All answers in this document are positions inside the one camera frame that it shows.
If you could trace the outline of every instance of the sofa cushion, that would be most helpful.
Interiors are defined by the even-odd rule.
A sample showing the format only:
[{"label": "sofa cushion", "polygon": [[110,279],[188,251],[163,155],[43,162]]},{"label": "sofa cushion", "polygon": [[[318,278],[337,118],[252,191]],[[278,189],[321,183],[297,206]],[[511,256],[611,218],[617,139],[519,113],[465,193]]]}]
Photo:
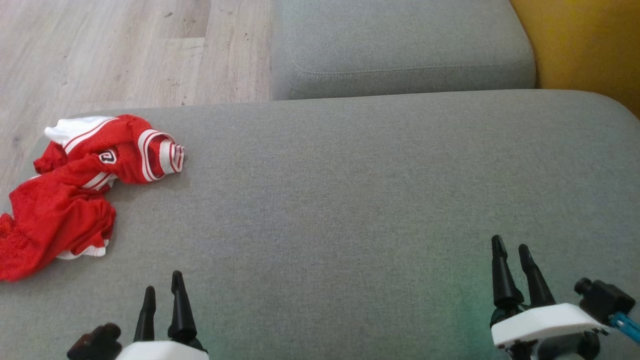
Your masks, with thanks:
[{"label": "sofa cushion", "polygon": [[[578,303],[584,276],[640,298],[640,122],[606,97],[452,92],[107,115],[123,112],[184,145],[184,171],[116,184],[103,258],[0,283],[3,359],[63,358],[105,322],[130,343],[147,285],[166,339],[175,269],[211,359],[504,359],[488,326],[494,234],[525,293],[520,243],[560,302]],[[620,335],[602,346],[603,359],[640,358]]]},{"label": "sofa cushion", "polygon": [[281,0],[275,18],[275,99],[534,86],[509,0]]}]

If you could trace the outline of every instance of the printed number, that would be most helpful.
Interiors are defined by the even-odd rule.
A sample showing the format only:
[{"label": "printed number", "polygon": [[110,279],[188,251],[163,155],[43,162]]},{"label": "printed number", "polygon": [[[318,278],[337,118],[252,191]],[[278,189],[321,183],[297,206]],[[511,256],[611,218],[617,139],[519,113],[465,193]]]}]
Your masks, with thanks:
[{"label": "printed number", "polygon": [[100,161],[105,164],[115,164],[116,163],[116,153],[113,150],[109,149],[100,154]]}]

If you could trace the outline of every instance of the blue cable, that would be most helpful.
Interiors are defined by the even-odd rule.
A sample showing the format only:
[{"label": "blue cable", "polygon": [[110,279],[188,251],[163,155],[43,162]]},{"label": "blue cable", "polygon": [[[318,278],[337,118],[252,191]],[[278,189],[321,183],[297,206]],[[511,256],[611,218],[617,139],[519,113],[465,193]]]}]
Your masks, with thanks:
[{"label": "blue cable", "polygon": [[627,335],[631,340],[640,344],[640,326],[631,320],[624,313],[617,312],[611,318],[611,326],[620,330]]}]

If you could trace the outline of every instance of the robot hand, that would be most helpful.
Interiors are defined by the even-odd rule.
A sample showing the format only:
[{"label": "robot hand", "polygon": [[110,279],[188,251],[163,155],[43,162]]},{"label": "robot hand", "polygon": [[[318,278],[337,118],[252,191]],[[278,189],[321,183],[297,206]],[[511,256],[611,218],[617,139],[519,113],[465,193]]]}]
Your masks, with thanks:
[{"label": "robot hand", "polygon": [[196,338],[191,304],[184,287],[182,273],[173,272],[173,318],[167,331],[168,341],[155,341],[154,314],[156,291],[147,287],[142,303],[133,344],[122,348],[117,342],[120,328],[113,324],[98,326],[84,334],[67,352],[70,360],[209,360],[207,351]]},{"label": "robot hand", "polygon": [[581,279],[575,291],[583,295],[580,306],[556,304],[540,269],[526,245],[518,248],[527,276],[531,305],[515,286],[502,238],[492,238],[493,303],[490,322],[494,345],[513,360],[547,360],[578,354],[585,360],[600,352],[598,334],[614,327],[640,343],[640,329],[627,317],[636,301],[602,281]]}]

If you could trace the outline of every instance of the laminate floor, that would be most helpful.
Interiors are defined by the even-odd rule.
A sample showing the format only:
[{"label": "laminate floor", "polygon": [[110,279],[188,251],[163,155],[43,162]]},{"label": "laminate floor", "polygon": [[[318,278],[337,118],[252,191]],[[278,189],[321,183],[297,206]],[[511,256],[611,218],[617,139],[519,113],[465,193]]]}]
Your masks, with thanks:
[{"label": "laminate floor", "polygon": [[271,0],[0,0],[0,10],[0,199],[58,119],[271,97]]}]

